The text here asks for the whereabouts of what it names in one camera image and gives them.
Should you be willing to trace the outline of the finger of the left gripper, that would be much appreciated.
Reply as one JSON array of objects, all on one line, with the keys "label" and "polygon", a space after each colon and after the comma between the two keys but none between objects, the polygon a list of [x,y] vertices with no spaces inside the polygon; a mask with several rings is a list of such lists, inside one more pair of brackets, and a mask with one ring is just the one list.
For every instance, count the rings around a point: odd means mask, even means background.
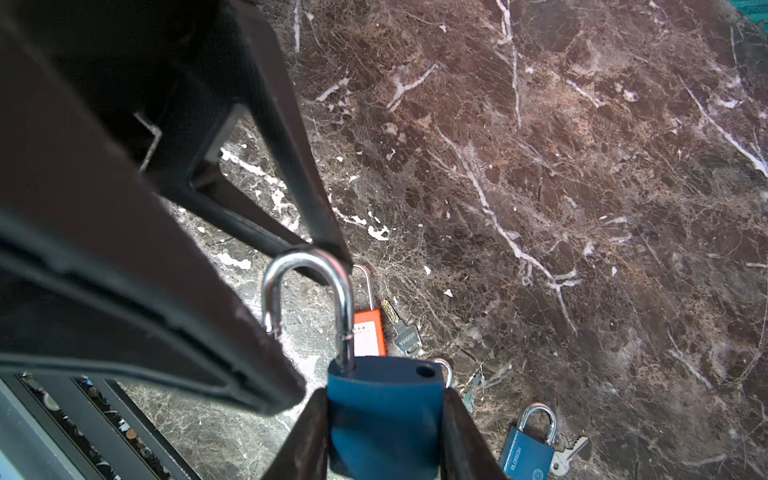
[{"label": "finger of the left gripper", "polygon": [[13,31],[1,35],[1,367],[161,384],[273,415],[302,376]]},{"label": "finger of the left gripper", "polygon": [[149,113],[160,138],[145,174],[266,256],[317,246],[350,270],[275,31],[252,1],[195,10]]}]

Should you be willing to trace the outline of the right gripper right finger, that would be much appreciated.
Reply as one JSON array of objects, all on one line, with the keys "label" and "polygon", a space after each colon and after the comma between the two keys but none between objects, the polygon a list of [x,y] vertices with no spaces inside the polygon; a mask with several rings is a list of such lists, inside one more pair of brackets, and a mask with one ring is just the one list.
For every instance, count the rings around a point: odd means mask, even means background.
[{"label": "right gripper right finger", "polygon": [[443,393],[440,478],[506,480],[461,398],[452,388]]}]

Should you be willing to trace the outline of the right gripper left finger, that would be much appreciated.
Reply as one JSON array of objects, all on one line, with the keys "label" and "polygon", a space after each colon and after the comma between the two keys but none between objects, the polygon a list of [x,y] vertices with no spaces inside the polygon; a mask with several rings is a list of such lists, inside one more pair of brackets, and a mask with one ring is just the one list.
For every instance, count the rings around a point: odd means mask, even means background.
[{"label": "right gripper left finger", "polygon": [[262,480],[326,480],[329,418],[327,390],[309,398]]}]

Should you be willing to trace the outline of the red safety padlock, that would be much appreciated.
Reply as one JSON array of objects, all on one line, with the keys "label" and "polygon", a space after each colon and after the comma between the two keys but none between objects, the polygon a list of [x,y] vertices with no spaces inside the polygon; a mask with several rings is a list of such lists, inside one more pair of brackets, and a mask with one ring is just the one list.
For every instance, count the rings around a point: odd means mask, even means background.
[{"label": "red safety padlock", "polygon": [[386,356],[386,343],[382,325],[381,310],[374,304],[374,293],[367,267],[354,264],[354,269],[363,273],[366,282],[369,307],[354,314],[354,353],[356,357]]}]

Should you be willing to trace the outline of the blue padlock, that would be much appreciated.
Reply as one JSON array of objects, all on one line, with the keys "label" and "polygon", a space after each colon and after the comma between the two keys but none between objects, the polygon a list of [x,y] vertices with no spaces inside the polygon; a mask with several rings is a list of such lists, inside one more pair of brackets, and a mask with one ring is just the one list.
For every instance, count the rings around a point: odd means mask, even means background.
[{"label": "blue padlock", "polygon": [[281,282],[291,270],[319,273],[335,294],[335,359],[329,364],[330,467],[351,479],[434,479],[445,390],[440,365],[354,350],[353,288],[330,253],[304,245],[277,256],[262,286],[262,324],[281,334]]},{"label": "blue padlock", "polygon": [[[549,429],[544,442],[528,436],[524,429],[535,413],[544,413],[549,419]],[[510,479],[546,480],[554,457],[554,442],[557,433],[557,418],[554,411],[543,403],[533,403],[522,413],[518,425],[509,431],[499,466]]]}]

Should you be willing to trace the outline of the black padlock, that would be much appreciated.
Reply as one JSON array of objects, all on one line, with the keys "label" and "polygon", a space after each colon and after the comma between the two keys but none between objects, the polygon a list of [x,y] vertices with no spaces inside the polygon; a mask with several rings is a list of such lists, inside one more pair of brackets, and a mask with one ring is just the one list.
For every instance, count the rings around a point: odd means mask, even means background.
[{"label": "black padlock", "polygon": [[445,387],[451,388],[454,378],[454,371],[453,367],[451,366],[450,362],[444,358],[435,357],[431,359],[432,363],[435,363],[440,366],[442,375],[445,381]]}]

